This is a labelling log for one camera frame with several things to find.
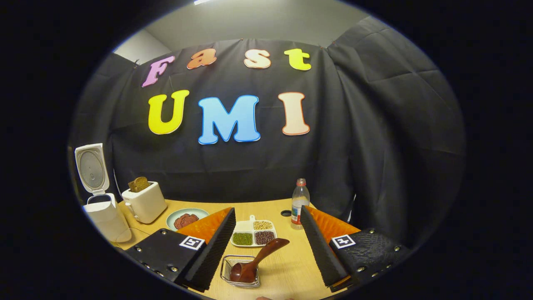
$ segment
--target plastic bottle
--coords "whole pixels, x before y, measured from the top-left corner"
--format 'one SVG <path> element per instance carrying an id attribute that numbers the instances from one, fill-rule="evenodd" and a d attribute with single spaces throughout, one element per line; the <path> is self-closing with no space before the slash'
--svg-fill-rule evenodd
<path id="1" fill-rule="evenodd" d="M 303 229 L 302 223 L 300 223 L 300 214 L 302 206 L 309 206 L 310 201 L 309 190 L 305 187 L 305 179 L 299 178 L 296 181 L 296 188 L 293 192 L 293 208 L 290 216 L 290 225 L 293 229 Z"/>

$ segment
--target wooden scoop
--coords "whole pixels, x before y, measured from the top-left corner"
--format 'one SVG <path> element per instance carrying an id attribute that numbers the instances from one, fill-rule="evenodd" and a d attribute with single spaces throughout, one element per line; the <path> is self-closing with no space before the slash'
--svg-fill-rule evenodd
<path id="1" fill-rule="evenodd" d="M 263 249 L 261 249 L 261 251 L 259 251 L 259 254 L 257 254 L 253 261 L 246 264 L 237 263 L 234 265 L 230 271 L 230 280 L 244 283 L 254 282 L 257 274 L 257 265 L 259 262 L 288 243 L 290 242 L 286 239 L 278 238 L 271 240 L 263 247 Z"/>

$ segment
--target wire basket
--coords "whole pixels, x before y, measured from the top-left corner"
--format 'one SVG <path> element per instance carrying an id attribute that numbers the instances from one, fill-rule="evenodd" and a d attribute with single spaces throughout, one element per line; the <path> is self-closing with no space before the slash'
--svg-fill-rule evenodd
<path id="1" fill-rule="evenodd" d="M 220 267 L 220 278 L 234 287 L 241 288 L 258 288 L 261 286 L 259 282 L 259 270 L 255 275 L 255 281 L 252 283 L 235 282 L 230 280 L 231 268 L 237 263 L 249 263 L 254 260 L 251 255 L 226 255 L 222 258 L 222 266 Z"/>

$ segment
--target plate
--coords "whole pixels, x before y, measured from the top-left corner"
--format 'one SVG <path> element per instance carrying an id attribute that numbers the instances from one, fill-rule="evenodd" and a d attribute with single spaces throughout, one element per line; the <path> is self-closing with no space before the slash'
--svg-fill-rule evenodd
<path id="1" fill-rule="evenodd" d="M 259 222 L 259 221 L 262 221 L 262 222 L 268 222 L 272 225 L 272 228 L 271 229 L 266 229 L 266 230 L 254 230 L 254 222 Z M 272 223 L 272 221 L 270 220 L 256 220 L 255 219 L 255 216 L 254 215 L 250 215 L 250 220 L 248 221 L 239 221 L 236 223 L 235 225 L 235 229 L 233 229 L 233 233 L 231 234 L 231 239 L 230 239 L 230 242 L 235 246 L 235 247 L 263 247 L 265 245 L 259 245 L 255 242 L 255 233 L 256 232 L 259 232 L 259 231 L 270 231 L 272 233 L 274 233 L 274 238 L 277 239 L 278 238 L 278 234 L 276 233 L 276 228 L 274 227 L 274 223 Z M 252 244 L 251 245 L 237 245 L 233 242 L 233 234 L 235 233 L 250 233 L 252 234 Z"/>
<path id="2" fill-rule="evenodd" d="M 174 231 L 177 231 L 176 227 L 174 227 L 174 222 L 181 216 L 185 215 L 185 214 L 195 214 L 198 219 L 202 219 L 202 218 L 205 218 L 207 216 L 209 216 L 209 214 L 207 213 L 207 211 L 203 210 L 203 209 L 199 209 L 199 208 L 184 208 L 184 209 L 180 209 L 180 210 L 177 210 L 173 213 L 171 213 L 168 217 L 167 217 L 167 227 L 170 228 L 171 230 L 174 230 Z"/>

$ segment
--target white tray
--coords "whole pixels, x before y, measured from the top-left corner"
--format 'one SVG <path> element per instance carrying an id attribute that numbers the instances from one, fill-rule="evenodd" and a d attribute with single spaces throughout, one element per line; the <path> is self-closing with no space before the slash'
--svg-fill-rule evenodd
<path id="1" fill-rule="evenodd" d="M 254 222 L 255 221 L 262 221 L 262 222 L 268 222 L 272 224 L 272 229 L 265 229 L 265 230 L 254 230 Z M 255 233 L 258 231 L 271 231 L 274 233 L 274 238 L 278 238 L 278 234 L 276 233 L 276 228 L 274 227 L 274 223 L 272 223 L 269 220 L 256 220 L 254 215 L 250 215 L 250 220 L 248 221 L 239 221 L 235 224 L 235 229 L 233 230 L 233 233 L 251 233 L 252 234 L 252 244 L 251 245 L 237 245 L 233 243 L 233 233 L 231 234 L 230 241 L 235 247 L 262 247 L 264 245 L 258 245 L 255 243 Z"/>

